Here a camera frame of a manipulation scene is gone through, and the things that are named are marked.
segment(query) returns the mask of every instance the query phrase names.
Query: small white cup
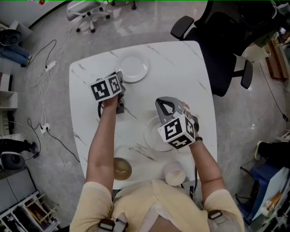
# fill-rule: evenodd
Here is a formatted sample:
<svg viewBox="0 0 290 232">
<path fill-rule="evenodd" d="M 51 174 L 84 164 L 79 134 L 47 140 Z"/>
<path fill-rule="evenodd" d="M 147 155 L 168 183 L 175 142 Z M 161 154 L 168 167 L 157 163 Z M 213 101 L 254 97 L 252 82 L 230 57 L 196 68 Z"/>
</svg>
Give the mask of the small white cup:
<svg viewBox="0 0 290 232">
<path fill-rule="evenodd" d="M 165 181 L 171 186 L 178 186 L 185 180 L 185 172 L 178 161 L 172 161 L 164 165 L 163 173 Z"/>
</svg>

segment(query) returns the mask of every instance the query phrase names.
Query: box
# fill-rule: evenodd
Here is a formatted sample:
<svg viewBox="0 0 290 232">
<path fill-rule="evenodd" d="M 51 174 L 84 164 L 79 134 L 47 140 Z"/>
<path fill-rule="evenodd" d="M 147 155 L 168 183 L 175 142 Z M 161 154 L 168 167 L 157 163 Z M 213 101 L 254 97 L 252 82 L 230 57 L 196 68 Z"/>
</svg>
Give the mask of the box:
<svg viewBox="0 0 290 232">
<path fill-rule="evenodd" d="M 102 102 L 122 92 L 116 73 L 92 83 L 91 90 L 97 102 Z"/>
<path fill-rule="evenodd" d="M 159 127 L 158 132 L 165 143 L 178 150 L 195 142 L 193 125 L 193 120 L 182 114 Z"/>
</svg>

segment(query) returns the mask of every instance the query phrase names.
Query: wrist strap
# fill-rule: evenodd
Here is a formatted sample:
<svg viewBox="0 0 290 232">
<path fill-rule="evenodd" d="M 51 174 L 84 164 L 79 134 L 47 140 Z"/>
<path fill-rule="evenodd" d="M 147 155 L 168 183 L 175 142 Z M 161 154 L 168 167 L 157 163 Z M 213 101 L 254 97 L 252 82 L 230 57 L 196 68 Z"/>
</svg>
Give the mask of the wrist strap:
<svg viewBox="0 0 290 232">
<path fill-rule="evenodd" d="M 195 141 L 201 140 L 203 141 L 202 137 L 195 137 Z"/>
</svg>

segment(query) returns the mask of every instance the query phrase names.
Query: power strip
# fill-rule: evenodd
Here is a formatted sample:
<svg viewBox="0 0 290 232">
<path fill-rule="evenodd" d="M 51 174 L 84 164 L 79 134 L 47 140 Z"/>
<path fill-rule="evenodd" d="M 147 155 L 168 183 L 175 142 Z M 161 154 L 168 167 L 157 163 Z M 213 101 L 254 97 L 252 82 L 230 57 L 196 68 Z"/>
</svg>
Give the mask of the power strip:
<svg viewBox="0 0 290 232">
<path fill-rule="evenodd" d="M 44 124 L 43 128 L 40 128 L 41 134 L 44 134 L 46 131 L 50 130 L 50 124 Z"/>
<path fill-rule="evenodd" d="M 47 68 L 45 69 L 45 71 L 48 72 L 51 68 L 53 68 L 53 67 L 55 66 L 55 64 L 56 64 L 56 61 L 55 61 L 55 60 L 52 61 L 52 62 L 47 66 Z"/>
</svg>

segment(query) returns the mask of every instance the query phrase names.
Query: chair armrest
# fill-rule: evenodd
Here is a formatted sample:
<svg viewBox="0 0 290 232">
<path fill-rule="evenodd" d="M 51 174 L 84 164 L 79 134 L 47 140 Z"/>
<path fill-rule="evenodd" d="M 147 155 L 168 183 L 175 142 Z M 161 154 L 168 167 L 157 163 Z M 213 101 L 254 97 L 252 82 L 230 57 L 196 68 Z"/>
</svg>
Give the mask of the chair armrest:
<svg viewBox="0 0 290 232">
<path fill-rule="evenodd" d="M 174 24 L 170 34 L 179 40 L 184 40 L 184 34 L 193 24 L 193 22 L 193 18 L 189 16 L 183 16 Z"/>
<path fill-rule="evenodd" d="M 246 60 L 243 70 L 235 71 L 233 77 L 242 77 L 241 86 L 248 89 L 252 82 L 253 66 L 250 61 Z"/>
</svg>

